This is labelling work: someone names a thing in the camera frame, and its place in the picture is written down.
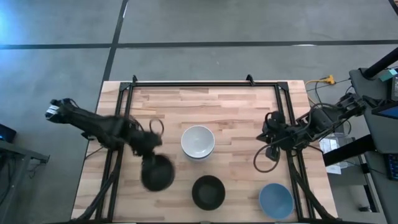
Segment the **black bowl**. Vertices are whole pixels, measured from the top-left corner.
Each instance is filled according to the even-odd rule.
[[[150,191],[161,191],[174,181],[174,166],[170,159],[163,155],[155,155],[153,159],[142,162],[141,182]]]
[[[222,181],[212,175],[200,177],[192,187],[192,199],[203,210],[210,211],[218,208],[225,199]]]

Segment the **butcher block tabletop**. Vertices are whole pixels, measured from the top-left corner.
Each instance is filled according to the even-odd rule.
[[[287,82],[294,114],[298,118],[310,109],[304,82]],[[120,82],[104,82],[97,107],[98,114],[114,114],[119,84]],[[124,93],[121,111],[124,111],[126,100],[127,91]],[[284,111],[287,111],[285,101],[282,101]],[[267,174],[256,171],[252,163],[256,151],[264,146],[263,142],[255,139],[261,134],[264,116],[277,110],[273,87],[135,87],[130,115],[148,130],[151,119],[163,121],[163,146],[155,148],[155,152],[166,154],[173,162],[175,179],[166,190],[147,191],[140,182],[142,160],[140,157],[134,157],[130,147],[125,145],[113,221],[275,221],[262,213],[258,196],[263,186],[269,183],[280,183],[292,193],[286,153],[282,151],[279,165]],[[203,162],[192,162],[181,148],[180,139],[183,132],[193,125],[206,126],[215,135],[215,149]],[[100,147],[98,142],[90,142],[87,154]],[[311,190],[328,212],[337,217],[322,154],[307,148],[303,151],[303,157]],[[81,215],[98,193],[105,158],[106,149],[102,149],[84,162],[72,218]],[[257,162],[260,169],[269,169],[274,164],[264,153],[259,155]],[[224,183],[226,189],[223,204],[213,211],[201,210],[192,200],[192,186],[203,175],[216,176]],[[110,190],[105,198],[104,217],[108,211],[109,196]],[[300,198],[304,215],[308,217],[302,191]],[[287,221],[296,220],[294,210]]]

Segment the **screen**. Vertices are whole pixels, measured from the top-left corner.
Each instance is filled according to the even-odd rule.
[[[379,113],[383,114],[383,115],[388,115],[388,116],[393,116],[393,117],[398,118],[398,106],[385,109],[384,111],[380,111]]]

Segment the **monitor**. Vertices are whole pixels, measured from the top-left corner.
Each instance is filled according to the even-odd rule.
[[[398,119],[398,102],[389,103],[372,110],[372,114]]]

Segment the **gray floor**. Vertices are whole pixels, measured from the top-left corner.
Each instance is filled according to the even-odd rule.
[[[111,43],[122,0],[0,1],[0,44]],[[387,0],[130,0],[120,43],[189,41],[398,39],[398,17]],[[118,49],[110,80],[312,80],[367,67],[397,45]],[[0,123],[18,131],[16,143],[51,154],[26,178],[15,223],[68,220],[87,142],[80,131],[52,124],[53,98],[70,97],[94,110],[109,49],[0,50]],[[334,103],[350,86],[319,90]],[[368,133],[353,118],[352,136]],[[370,222],[340,187],[333,193],[341,218]]]

